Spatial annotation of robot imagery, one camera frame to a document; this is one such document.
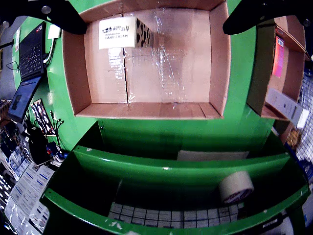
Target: grid paper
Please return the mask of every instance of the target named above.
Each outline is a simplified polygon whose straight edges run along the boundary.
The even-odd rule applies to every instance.
[[[313,163],[313,77],[305,73],[301,88],[299,103],[310,111],[308,120],[302,130],[301,143],[296,155],[299,160]]]
[[[243,207],[240,203],[207,210],[157,211],[112,203],[108,218],[156,228],[205,228],[236,221]]]

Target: brown box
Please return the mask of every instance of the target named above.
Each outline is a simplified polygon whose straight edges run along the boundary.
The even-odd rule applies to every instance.
[[[171,32],[176,34],[167,33],[165,28],[162,29],[164,33],[155,33],[157,47],[154,49],[160,50],[164,46],[170,55],[173,63],[169,69],[175,73],[175,82],[164,81],[164,86],[160,86],[160,70],[154,66],[151,51],[126,48],[124,58],[123,49],[120,53],[111,53],[111,49],[99,50],[97,27],[100,19],[133,14],[154,32],[155,24],[151,24],[154,23],[152,19],[156,19],[151,18],[151,14],[153,9],[163,7],[163,17],[168,20],[162,25],[168,24]],[[228,17],[224,0],[115,0],[82,12],[81,16],[89,23],[86,35],[64,31],[62,36],[67,88],[76,116],[134,119],[223,117],[230,76],[230,36],[225,35],[222,28]],[[188,28],[178,24],[181,20],[189,21]],[[116,68],[112,60],[123,59],[123,66]]]
[[[275,39],[284,43],[284,59],[280,77],[272,75]],[[274,88],[297,101],[302,84],[305,50],[304,27],[295,16],[284,16],[257,26],[257,42],[252,81],[247,104],[261,117],[287,120],[266,104],[269,88]]]

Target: black laptop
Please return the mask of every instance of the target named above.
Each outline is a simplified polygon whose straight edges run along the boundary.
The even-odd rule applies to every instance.
[[[11,101],[7,118],[23,122],[26,110],[45,74],[45,23],[42,22],[20,42],[21,80]]]

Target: masking tape roll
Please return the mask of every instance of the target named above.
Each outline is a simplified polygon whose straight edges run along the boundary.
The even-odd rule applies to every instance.
[[[254,191],[254,187],[248,172],[235,172],[219,184],[220,195],[223,203],[241,201]]]

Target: green shelving unit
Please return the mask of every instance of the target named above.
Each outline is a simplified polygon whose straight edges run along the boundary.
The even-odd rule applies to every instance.
[[[78,12],[107,1],[70,0]],[[229,13],[239,2],[227,2]],[[28,17],[21,27],[21,40],[40,22]],[[51,41],[46,39],[46,51],[50,45]],[[47,111],[53,110],[57,119],[65,121],[59,131],[60,138],[62,147],[71,153],[42,196],[42,203],[50,211],[44,234],[103,234],[104,231],[233,234],[262,225],[283,210],[291,217],[301,215],[298,208],[309,194],[307,182],[279,140],[271,134],[274,121],[260,118],[246,104],[255,46],[255,27],[231,36],[231,73],[224,118],[122,120],[74,116],[67,93],[62,41],[58,39],[47,68],[47,81],[40,85],[33,101],[41,98]],[[12,55],[12,61],[18,63],[19,52],[13,49]],[[14,78],[18,87],[20,74],[14,72]],[[251,158],[177,162],[177,152],[181,149],[249,151]],[[202,229],[157,229],[107,218],[114,201],[151,209],[157,206],[177,210],[219,207],[218,183],[239,170],[250,173],[255,191],[245,200],[246,207],[250,208],[246,218],[236,222]],[[126,193],[130,195],[128,198],[122,196]],[[147,198],[158,203],[151,205]]]
[[[59,215],[73,222],[71,229],[116,234],[234,234],[265,223],[283,210],[302,204],[310,194],[297,164],[271,134],[265,146],[272,156],[245,160],[180,162],[110,153],[105,142],[86,141],[101,135],[101,123],[86,133],[53,176],[42,198],[50,211],[44,234],[64,232],[56,226]],[[245,170],[255,191],[244,202],[246,218],[209,228],[150,228],[109,219],[112,202],[150,210],[187,211],[223,207],[218,184]]]

